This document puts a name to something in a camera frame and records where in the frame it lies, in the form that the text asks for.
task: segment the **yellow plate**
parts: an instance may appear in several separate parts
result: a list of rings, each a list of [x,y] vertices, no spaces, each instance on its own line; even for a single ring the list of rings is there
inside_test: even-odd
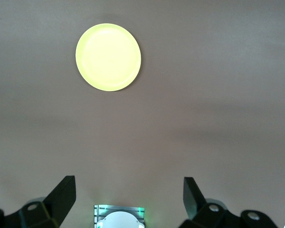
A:
[[[135,38],[114,24],[89,28],[76,47],[76,63],[82,77],[104,91],[127,87],[141,66],[141,52]]]

